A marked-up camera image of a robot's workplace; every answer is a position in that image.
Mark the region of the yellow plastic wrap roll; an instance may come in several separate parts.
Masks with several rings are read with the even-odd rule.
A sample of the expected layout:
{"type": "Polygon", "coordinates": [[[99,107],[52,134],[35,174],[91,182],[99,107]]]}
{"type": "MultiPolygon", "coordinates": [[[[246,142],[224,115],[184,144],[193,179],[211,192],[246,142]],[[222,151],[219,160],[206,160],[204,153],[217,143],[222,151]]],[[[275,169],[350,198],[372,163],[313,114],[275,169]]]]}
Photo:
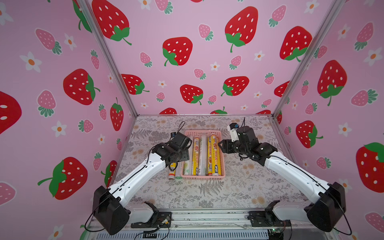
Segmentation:
{"type": "Polygon", "coordinates": [[[212,152],[212,174],[213,176],[221,176],[221,160],[220,148],[218,146],[218,138],[216,135],[211,135],[211,152],[212,152]]]}
{"type": "Polygon", "coordinates": [[[207,176],[212,175],[212,142],[211,137],[207,137],[207,166],[206,166],[207,176]]]}
{"type": "Polygon", "coordinates": [[[171,163],[169,165],[169,175],[168,175],[168,179],[169,180],[174,180],[175,179],[177,166],[178,166],[177,163],[171,163]]]}
{"type": "Polygon", "coordinates": [[[193,142],[193,161],[192,161],[192,175],[197,176],[199,173],[200,162],[200,138],[195,137],[193,142]]]}

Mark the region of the white green plastic wrap roll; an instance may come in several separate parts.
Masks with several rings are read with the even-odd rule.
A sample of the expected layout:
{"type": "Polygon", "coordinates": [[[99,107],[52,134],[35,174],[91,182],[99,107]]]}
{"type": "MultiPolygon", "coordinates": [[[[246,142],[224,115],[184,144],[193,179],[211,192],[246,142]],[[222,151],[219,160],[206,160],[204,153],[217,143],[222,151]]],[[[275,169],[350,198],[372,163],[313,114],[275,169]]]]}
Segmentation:
{"type": "Polygon", "coordinates": [[[189,160],[185,161],[184,163],[184,175],[189,176],[192,174],[192,166],[193,166],[193,143],[191,143],[191,146],[188,149],[189,153],[189,160]]]}

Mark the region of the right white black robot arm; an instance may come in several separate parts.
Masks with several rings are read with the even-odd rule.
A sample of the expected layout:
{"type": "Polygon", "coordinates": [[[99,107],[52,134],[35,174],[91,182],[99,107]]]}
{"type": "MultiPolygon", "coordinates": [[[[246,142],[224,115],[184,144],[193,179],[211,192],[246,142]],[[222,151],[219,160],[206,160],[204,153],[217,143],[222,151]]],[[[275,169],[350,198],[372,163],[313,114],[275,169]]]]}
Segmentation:
{"type": "Polygon", "coordinates": [[[227,127],[231,139],[219,142],[224,154],[239,154],[279,174],[307,197],[307,201],[289,204],[273,201],[265,208],[267,223],[280,221],[310,222],[324,232],[331,232],[346,212],[346,196],[342,185],[317,178],[305,171],[269,143],[260,143],[254,130],[231,123],[227,127]]]}

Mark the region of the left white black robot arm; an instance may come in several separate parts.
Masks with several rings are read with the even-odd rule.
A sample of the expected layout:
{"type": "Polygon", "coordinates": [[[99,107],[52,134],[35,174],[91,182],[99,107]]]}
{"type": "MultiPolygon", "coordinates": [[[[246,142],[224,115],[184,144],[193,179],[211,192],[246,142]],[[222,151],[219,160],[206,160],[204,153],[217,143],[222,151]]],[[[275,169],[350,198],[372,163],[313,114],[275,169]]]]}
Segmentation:
{"type": "Polygon", "coordinates": [[[130,219],[135,223],[148,222],[154,214],[149,208],[149,215],[129,210],[127,205],[132,197],[152,177],[171,164],[189,159],[188,149],[192,140],[180,132],[172,133],[166,143],[159,143],[152,147],[147,158],[123,179],[108,188],[100,186],[94,192],[93,211],[91,213],[110,235],[121,231],[130,219]]]}

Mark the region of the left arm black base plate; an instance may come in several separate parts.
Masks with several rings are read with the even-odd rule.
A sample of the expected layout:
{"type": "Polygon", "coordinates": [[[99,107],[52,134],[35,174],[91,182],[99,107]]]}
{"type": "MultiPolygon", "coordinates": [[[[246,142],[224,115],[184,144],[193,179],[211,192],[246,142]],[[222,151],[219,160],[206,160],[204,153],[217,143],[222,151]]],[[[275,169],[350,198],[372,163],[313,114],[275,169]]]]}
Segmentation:
{"type": "Polygon", "coordinates": [[[158,212],[154,213],[146,223],[133,223],[133,229],[155,229],[157,227],[167,228],[171,226],[172,212],[158,212]]]}

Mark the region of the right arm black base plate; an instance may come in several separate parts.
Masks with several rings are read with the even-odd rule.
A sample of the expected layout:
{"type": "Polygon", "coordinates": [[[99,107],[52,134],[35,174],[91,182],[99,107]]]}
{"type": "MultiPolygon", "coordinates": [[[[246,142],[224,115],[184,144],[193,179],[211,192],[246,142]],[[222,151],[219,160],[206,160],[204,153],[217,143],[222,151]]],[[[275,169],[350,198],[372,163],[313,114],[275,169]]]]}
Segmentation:
{"type": "Polygon", "coordinates": [[[247,219],[251,222],[252,227],[272,227],[284,228],[291,227],[291,221],[278,220],[276,217],[271,217],[265,211],[250,211],[247,219]]]}

